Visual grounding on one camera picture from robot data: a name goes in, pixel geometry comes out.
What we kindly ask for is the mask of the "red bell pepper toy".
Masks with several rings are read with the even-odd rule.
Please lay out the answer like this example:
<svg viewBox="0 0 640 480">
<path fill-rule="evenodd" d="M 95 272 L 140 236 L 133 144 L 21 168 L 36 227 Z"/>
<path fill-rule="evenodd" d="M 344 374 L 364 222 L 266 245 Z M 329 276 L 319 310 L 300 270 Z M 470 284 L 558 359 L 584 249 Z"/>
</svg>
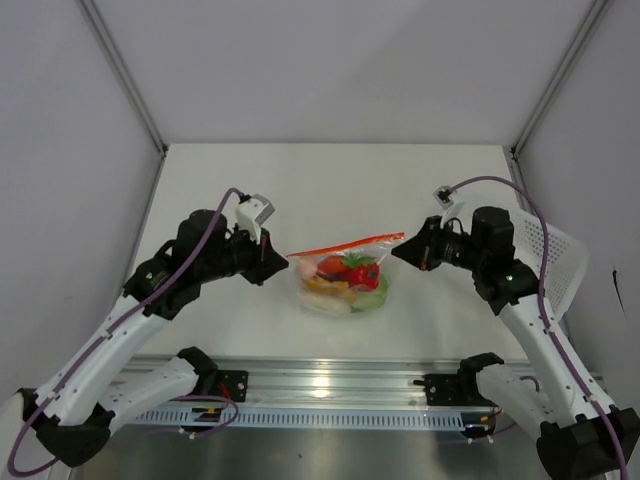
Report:
<svg viewBox="0 0 640 480">
<path fill-rule="evenodd" d="M 377 263 L 370 263 L 345 271 L 343 279 L 352 288 L 372 291 L 378 287 L 379 276 L 379 265 Z"/>
</svg>

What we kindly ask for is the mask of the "green cabbage toy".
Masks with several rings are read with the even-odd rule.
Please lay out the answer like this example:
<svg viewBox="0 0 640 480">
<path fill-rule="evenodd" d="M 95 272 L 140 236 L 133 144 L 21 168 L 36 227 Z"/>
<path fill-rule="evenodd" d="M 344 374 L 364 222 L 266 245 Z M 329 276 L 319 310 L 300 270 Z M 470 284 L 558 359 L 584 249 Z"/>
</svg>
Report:
<svg viewBox="0 0 640 480">
<path fill-rule="evenodd" d="M 375 290 L 357 292 L 357 298 L 351 304 L 352 311 L 368 312 L 380 308 L 386 302 L 388 289 L 389 281 L 386 276 L 381 275 Z"/>
</svg>

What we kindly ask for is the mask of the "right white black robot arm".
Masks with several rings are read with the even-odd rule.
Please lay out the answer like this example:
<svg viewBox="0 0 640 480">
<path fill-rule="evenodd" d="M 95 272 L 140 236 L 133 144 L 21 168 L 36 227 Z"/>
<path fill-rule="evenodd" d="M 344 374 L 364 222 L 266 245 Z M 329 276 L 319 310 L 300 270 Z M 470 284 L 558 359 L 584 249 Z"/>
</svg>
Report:
<svg viewBox="0 0 640 480">
<path fill-rule="evenodd" d="M 533 270 L 534 253 L 522 235 L 549 246 L 549 227 L 522 210 L 477 208 L 471 228 L 457 232 L 444 216 L 427 218 L 418 233 L 393 248 L 395 257 L 421 270 L 449 264 L 470 272 L 478 295 L 509 329 L 541 384 L 534 391 L 494 354 L 460 364 L 458 395 L 486 399 L 511 417 L 536 443 L 553 479 L 583 479 L 614 470 L 627 478 L 639 440 L 639 416 L 619 408 L 586 369 L 546 297 L 545 257 Z"/>
</svg>

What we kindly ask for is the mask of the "yellow ginger root toy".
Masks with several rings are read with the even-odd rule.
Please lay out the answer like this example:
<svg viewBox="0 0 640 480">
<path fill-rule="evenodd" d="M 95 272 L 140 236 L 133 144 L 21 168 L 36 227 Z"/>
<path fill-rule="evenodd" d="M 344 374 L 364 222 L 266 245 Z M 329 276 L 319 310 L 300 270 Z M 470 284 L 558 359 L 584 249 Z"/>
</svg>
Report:
<svg viewBox="0 0 640 480">
<path fill-rule="evenodd" d="M 351 289 L 346 281 L 330 281 L 314 276 L 305 280 L 304 286 L 310 292 L 338 297 L 349 303 L 354 303 L 358 298 L 358 294 Z"/>
</svg>

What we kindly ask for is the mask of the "orange carrot toy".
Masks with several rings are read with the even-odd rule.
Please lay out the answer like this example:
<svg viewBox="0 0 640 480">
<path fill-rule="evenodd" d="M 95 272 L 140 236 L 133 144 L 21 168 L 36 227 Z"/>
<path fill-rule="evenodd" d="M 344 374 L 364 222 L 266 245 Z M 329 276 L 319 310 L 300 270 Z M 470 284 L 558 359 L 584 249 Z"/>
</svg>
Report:
<svg viewBox="0 0 640 480">
<path fill-rule="evenodd" d="M 375 262 L 375 258 L 360 254 L 331 255 L 318 263 L 322 274 L 337 275 Z"/>
</svg>

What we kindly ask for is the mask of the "white daikon radish toy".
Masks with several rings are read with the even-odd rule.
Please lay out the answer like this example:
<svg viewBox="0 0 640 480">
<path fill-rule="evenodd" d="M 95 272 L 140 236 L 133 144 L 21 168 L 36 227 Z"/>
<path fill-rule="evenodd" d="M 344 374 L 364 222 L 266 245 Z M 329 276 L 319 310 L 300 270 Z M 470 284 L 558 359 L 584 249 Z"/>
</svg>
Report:
<svg viewBox="0 0 640 480">
<path fill-rule="evenodd" d="M 326 314 L 344 316 L 351 313 L 350 304 L 336 297 L 309 293 L 302 295 L 300 301 L 304 306 Z"/>
</svg>

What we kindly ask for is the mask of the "clear orange zip top bag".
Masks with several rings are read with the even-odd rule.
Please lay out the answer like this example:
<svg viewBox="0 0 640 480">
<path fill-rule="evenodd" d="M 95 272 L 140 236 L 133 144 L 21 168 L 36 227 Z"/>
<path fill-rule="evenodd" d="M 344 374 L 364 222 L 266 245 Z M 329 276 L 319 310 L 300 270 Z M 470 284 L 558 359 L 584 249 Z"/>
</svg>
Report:
<svg viewBox="0 0 640 480">
<path fill-rule="evenodd" d="M 307 309 L 337 317 L 380 309 L 394 274 L 391 251 L 404 240 L 396 232 L 289 254 L 297 299 Z"/>
</svg>

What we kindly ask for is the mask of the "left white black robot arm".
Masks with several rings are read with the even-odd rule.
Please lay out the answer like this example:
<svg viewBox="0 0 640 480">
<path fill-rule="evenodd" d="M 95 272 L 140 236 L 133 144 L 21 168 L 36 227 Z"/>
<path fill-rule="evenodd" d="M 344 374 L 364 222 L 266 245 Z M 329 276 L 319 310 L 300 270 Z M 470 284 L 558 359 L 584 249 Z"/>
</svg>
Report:
<svg viewBox="0 0 640 480">
<path fill-rule="evenodd" d="M 148 339 L 199 298 L 204 284 L 240 275 L 262 285 L 287 268 L 263 226 L 273 212 L 272 204 L 251 197 L 237 206 L 233 227 L 219 210 L 191 213 L 176 237 L 137 267 L 82 351 L 41 387 L 21 390 L 24 426 L 55 460 L 86 463 L 123 425 L 173 399 L 236 404 L 219 391 L 218 367 L 197 347 L 141 379 L 111 383 Z"/>
</svg>

